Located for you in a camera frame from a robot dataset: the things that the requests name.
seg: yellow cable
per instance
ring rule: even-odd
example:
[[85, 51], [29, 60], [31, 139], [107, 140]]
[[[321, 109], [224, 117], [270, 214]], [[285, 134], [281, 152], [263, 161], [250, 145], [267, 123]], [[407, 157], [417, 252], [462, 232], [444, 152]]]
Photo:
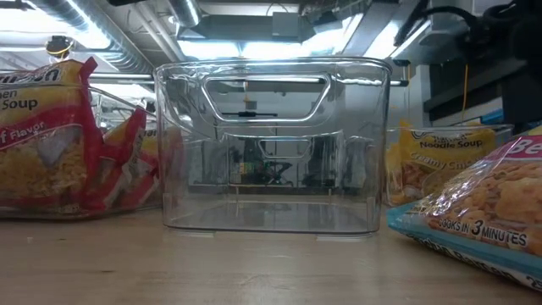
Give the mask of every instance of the yellow cable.
[[408, 90], [408, 98], [407, 98], [407, 102], [406, 102], [406, 105], [408, 106], [408, 122], [410, 123], [410, 79], [411, 79], [411, 70], [410, 70], [410, 67], [411, 67], [411, 64], [409, 63], [408, 64], [408, 68], [406, 69], [407, 70], [407, 74], [406, 74], [406, 77], [408, 79], [408, 87], [407, 87], [407, 90]]
[[465, 108], [467, 107], [467, 85], [468, 85], [468, 64], [465, 64], [465, 83], [463, 85], [463, 109], [461, 111], [461, 122], [465, 121]]
[[62, 54], [62, 53], [65, 53], [66, 51], [70, 50], [70, 48], [74, 45], [74, 42], [71, 42], [69, 44], [69, 46], [67, 46], [64, 50], [60, 50], [60, 51], [56, 51], [56, 52], [50, 52], [50, 51], [47, 51], [47, 53], [51, 54], [51, 55], [59, 55], [59, 54]]

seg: ceiling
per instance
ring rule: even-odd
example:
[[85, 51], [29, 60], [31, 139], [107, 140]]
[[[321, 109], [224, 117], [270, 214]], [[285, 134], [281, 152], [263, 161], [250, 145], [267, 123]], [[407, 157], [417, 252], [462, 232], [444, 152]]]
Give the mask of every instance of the ceiling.
[[[372, 56], [382, 55], [379, 54], [379, 49], [382, 48], [383, 53], [388, 53], [385, 47], [378, 45], [373, 46], [373, 42], [379, 39], [379, 34], [389, 26], [389, 24], [398, 25], [401, 22], [401, 18], [404, 18], [405, 12], [416, 1], [404, 0], [400, 5], [399, 1], [390, 0], [319, 0], [313, 2], [306, 2], [302, 0], [282, 0], [281, 3], [271, 3], [269, 0], [200, 0], [198, 3], [206, 14], [211, 15], [251, 15], [251, 16], [271, 16], [275, 12], [283, 13], [298, 13], [302, 11], [304, 14], [315, 14], [319, 9], [335, 9], [337, 3], [347, 4], [345, 7], [348, 10], [341, 10], [349, 14], [348, 12], [354, 12], [353, 5], [357, 5], [360, 9], [365, 9], [363, 15], [359, 15], [359, 24], [356, 24], [348, 34], [348, 39], [345, 41], [344, 52], [346, 56], [362, 56], [370, 47], [373, 48]], [[157, 43], [156, 37], [159, 40], [164, 41], [163, 33], [160, 32], [157, 25], [153, 24], [150, 18], [144, 14], [146, 20], [150, 20], [148, 26], [143, 26], [141, 19], [138, 19], [134, 12], [133, 5], [124, 5], [120, 7], [113, 7], [107, 0], [96, 0], [94, 2], [97, 8], [100, 8], [104, 13], [104, 16], [110, 21], [112, 25], [119, 29], [121, 33], [122, 43], [128, 43], [135, 47], [136, 51], [140, 53], [143, 61], [146, 61], [146, 65], [152, 68], [157, 68], [163, 64], [169, 64], [174, 62], [171, 56], [164, 51], [164, 43], [160, 46]], [[148, 0], [145, 4], [149, 7], [150, 11], [161, 27], [167, 32], [167, 36], [170, 41], [177, 43], [177, 27], [172, 23], [172, 13], [169, 10], [167, 0]], [[13, 70], [13, 69], [35, 69], [42, 65], [50, 64], [54, 60], [43, 50], [42, 46], [50, 40], [51, 35], [63, 34], [62, 26], [60, 29], [55, 28], [54, 19], [37, 18], [38, 12], [27, 10], [14, 10], [14, 9], [0, 9], [0, 18], [12, 18], [16, 22], [12, 22], [12, 26], [5, 28], [0, 26], [0, 70]], [[370, 25], [369, 20], [379, 19], [378, 24]], [[384, 40], [384, 43], [390, 44], [390, 39], [393, 39], [394, 33], [387, 33], [387, 36], [380, 38], [380, 41]], [[128, 73], [119, 70], [118, 66], [112, 64], [107, 56], [103, 56], [101, 53], [74, 51], [70, 54], [70, 58], [84, 61], [90, 56], [97, 58], [99, 66], [97, 72], [101, 73]], [[403, 77], [402, 69], [395, 69], [393, 79], [400, 79]], [[112, 93], [123, 98], [130, 100], [127, 95], [134, 95], [134, 100], [139, 100], [141, 95], [145, 95], [145, 92], [151, 91], [151, 86], [143, 86], [147, 88], [144, 91], [134, 90], [133, 85], [127, 86], [127, 90], [113, 91]]]

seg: plastic container handle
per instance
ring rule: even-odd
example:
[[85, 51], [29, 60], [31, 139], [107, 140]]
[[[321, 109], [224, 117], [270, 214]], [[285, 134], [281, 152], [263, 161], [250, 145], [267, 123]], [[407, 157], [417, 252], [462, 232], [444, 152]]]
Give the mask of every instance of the plastic container handle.
[[[319, 83], [321, 80], [324, 80], [324, 88], [322, 92], [320, 92], [320, 95], [318, 96], [318, 99], [314, 106], [312, 107], [311, 111], [303, 118], [299, 119], [281, 119], [281, 118], [255, 118], [255, 117], [245, 117], [241, 119], [230, 119], [226, 118], [220, 113], [218, 110], [216, 102], [211, 97], [211, 94], [209, 94], [209, 91], [207, 90], [207, 83], [209, 81], [269, 81], [269, 82], [277, 82], [277, 81], [288, 81], [288, 82], [314, 82]], [[202, 85], [202, 92], [205, 98], [207, 99], [207, 102], [209, 103], [209, 106], [211, 107], [214, 117], [222, 122], [225, 123], [280, 123], [280, 122], [290, 122], [290, 123], [298, 123], [298, 122], [305, 122], [310, 120], [314, 114], [317, 112], [318, 107], [322, 104], [322, 101], [325, 99], [325, 97], [328, 95], [330, 85], [330, 77], [329, 75], [324, 74], [304, 74], [304, 75], [246, 75], [246, 74], [231, 74], [231, 75], [208, 75], [203, 78], [203, 85]]]

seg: beef flavor ramen package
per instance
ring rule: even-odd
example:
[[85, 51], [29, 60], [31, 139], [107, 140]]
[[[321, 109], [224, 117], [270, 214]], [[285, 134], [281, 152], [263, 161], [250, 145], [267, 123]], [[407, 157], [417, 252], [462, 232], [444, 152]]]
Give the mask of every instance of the beef flavor ramen package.
[[542, 291], [542, 136], [520, 136], [388, 225], [424, 245]]
[[496, 148], [491, 126], [413, 129], [401, 122], [386, 152], [391, 205], [418, 200]]
[[0, 75], [0, 207], [82, 202], [102, 147], [88, 92], [96, 66], [68, 60]]

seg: ceiling duct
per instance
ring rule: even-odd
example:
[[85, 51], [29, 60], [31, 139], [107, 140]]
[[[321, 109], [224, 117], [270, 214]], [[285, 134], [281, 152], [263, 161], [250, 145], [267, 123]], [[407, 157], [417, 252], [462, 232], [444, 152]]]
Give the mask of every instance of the ceiling duct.
[[202, 21], [202, 10], [196, 0], [168, 0], [179, 26], [191, 28]]
[[[199, 36], [190, 37], [191, 33]], [[297, 13], [273, 13], [273, 16], [208, 15], [191, 30], [180, 30], [178, 40], [227, 42], [303, 42], [314, 29]]]
[[32, 3], [77, 31], [85, 32], [96, 26], [111, 41], [107, 49], [100, 52], [100, 58], [123, 73], [151, 74], [154, 67], [141, 54], [134, 43], [107, 16], [95, 1], [89, 0], [32, 0]]

